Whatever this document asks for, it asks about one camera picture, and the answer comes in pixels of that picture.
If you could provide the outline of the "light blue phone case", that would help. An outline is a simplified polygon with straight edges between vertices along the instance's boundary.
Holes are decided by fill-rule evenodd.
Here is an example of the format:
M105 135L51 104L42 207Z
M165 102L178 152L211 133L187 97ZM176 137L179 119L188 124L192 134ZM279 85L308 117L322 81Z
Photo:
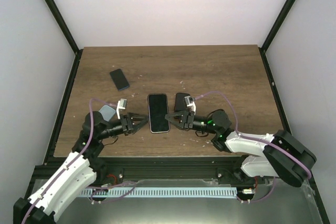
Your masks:
M115 116L116 110L109 105L104 105L99 110L99 113L105 121L109 122Z

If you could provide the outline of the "white phone black screen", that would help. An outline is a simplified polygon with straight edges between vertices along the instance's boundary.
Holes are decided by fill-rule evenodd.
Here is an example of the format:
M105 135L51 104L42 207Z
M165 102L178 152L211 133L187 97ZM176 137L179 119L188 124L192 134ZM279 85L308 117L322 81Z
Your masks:
M148 112L151 133L158 134L170 131L170 123L165 119L165 116L169 113L167 95L165 93L148 95Z

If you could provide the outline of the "magenta phone black screen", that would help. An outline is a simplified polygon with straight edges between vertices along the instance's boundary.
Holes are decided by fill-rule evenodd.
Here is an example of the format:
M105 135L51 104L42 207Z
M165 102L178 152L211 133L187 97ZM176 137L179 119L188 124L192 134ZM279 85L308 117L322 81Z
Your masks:
M175 105L174 112L180 111L189 111L189 108L186 106L185 97L190 96L189 93L178 92L175 95Z

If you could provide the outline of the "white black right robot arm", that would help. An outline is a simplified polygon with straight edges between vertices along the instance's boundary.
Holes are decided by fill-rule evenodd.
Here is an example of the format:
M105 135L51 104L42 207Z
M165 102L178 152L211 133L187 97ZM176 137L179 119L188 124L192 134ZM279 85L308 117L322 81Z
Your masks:
M300 187L312 177L316 156L285 130L275 134L240 133L231 127L223 109L208 116L193 111L165 115L165 119L180 130L212 134L212 145L220 152L243 153L233 170L233 177L244 184L252 177L276 177L293 187Z

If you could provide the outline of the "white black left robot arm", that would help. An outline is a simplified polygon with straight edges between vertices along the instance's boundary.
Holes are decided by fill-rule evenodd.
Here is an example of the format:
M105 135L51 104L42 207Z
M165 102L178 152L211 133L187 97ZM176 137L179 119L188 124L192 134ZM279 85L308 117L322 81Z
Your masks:
M14 223L56 223L82 190L102 184L107 166L99 159L103 140L132 135L144 127L148 116L136 113L105 120L101 112L86 115L79 138L57 171L27 199L19 198L13 206Z

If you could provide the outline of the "blue phone black screen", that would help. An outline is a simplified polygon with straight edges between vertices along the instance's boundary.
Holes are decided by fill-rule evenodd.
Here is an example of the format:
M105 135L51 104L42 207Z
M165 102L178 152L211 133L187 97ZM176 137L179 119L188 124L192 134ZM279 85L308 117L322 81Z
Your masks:
M127 89L130 86L128 80L126 79L121 69L116 69L110 72L109 75L118 91Z

